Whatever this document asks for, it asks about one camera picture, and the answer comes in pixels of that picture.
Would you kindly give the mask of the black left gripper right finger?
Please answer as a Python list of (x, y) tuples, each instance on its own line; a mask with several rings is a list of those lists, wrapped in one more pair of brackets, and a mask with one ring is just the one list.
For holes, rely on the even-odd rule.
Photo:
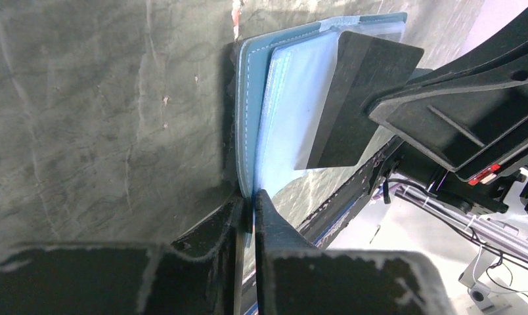
[(453, 314), (440, 273), (413, 251), (324, 250), (255, 195), (260, 314)]

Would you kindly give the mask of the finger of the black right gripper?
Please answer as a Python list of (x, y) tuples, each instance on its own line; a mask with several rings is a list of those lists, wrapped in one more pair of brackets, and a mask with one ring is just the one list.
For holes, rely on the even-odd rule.
[(528, 7), (456, 60), (410, 82), (405, 94), (518, 88), (528, 93)]

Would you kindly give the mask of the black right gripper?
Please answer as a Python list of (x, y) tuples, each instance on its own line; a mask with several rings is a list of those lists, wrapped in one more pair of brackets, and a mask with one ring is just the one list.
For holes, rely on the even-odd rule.
[(528, 139), (528, 56), (486, 72), (407, 87), (379, 99), (368, 116), (414, 147), (397, 149), (395, 172), (445, 209), (528, 221), (528, 147), (469, 181), (452, 173), (501, 146), (509, 134), (519, 136), (512, 146)]

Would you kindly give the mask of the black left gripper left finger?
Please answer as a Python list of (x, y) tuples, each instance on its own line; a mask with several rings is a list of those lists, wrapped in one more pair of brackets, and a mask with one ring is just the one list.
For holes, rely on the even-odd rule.
[(244, 206), (171, 243), (21, 243), (0, 262), (0, 314), (238, 314)]

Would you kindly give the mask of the blue leather card holder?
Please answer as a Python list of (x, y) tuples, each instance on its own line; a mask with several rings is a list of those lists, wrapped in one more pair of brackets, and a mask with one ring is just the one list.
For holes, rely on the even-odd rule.
[(276, 195), (307, 166), (344, 31), (400, 42), (407, 13), (335, 16), (243, 40), (236, 59), (235, 151), (242, 196)]

